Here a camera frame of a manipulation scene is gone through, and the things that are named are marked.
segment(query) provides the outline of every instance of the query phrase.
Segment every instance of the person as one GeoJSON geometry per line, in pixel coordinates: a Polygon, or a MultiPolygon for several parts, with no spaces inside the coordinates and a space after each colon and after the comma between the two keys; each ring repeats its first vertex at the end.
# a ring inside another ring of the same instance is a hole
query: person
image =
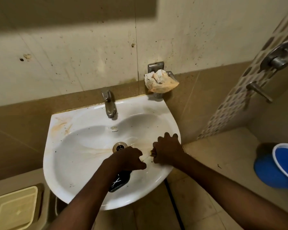
{"type": "MultiPolygon", "coordinates": [[[[127,147],[105,159],[48,230],[90,230],[115,176],[122,170],[144,170],[142,152],[127,147]]],[[[165,133],[153,143],[155,163],[167,164],[186,173],[204,188],[244,229],[288,229],[288,213],[249,189],[219,174],[185,153],[178,141],[165,133]]]]}

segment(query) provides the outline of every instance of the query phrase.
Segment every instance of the wash basin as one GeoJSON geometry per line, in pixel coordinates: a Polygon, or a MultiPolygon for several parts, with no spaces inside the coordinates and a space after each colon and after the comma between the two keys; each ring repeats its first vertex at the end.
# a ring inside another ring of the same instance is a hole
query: wash basin
{"type": "Polygon", "coordinates": [[[118,142],[140,149],[145,170],[131,173],[129,182],[108,192],[101,210],[128,205],[156,188],[171,166],[153,163],[152,143],[167,131],[180,133],[164,100],[143,95],[115,102],[117,114],[109,119],[105,105],[98,104],[53,114],[44,152],[44,175],[52,192],[69,203],[113,153],[118,142]]]}

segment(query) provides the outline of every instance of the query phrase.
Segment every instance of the yellow plastic container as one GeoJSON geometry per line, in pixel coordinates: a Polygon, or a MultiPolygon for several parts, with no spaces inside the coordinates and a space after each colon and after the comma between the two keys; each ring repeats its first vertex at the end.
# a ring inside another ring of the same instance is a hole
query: yellow plastic container
{"type": "Polygon", "coordinates": [[[38,188],[31,186],[0,196],[0,230],[22,230],[34,220],[38,188]]]}

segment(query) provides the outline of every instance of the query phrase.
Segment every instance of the crumpled paper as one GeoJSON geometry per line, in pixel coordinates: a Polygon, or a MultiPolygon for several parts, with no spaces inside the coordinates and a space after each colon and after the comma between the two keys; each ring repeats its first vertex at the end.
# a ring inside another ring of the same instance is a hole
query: crumpled paper
{"type": "Polygon", "coordinates": [[[179,82],[174,81],[169,75],[162,69],[159,69],[156,73],[151,72],[145,74],[145,85],[150,92],[166,93],[171,91],[179,82]]]}

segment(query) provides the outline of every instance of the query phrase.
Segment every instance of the drain strainer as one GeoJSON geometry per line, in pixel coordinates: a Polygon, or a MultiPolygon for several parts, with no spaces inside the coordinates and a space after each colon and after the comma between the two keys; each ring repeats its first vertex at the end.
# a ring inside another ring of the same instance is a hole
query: drain strainer
{"type": "Polygon", "coordinates": [[[113,152],[117,152],[121,149],[127,148],[127,144],[125,144],[124,142],[118,142],[113,146],[112,151],[113,152]]]}

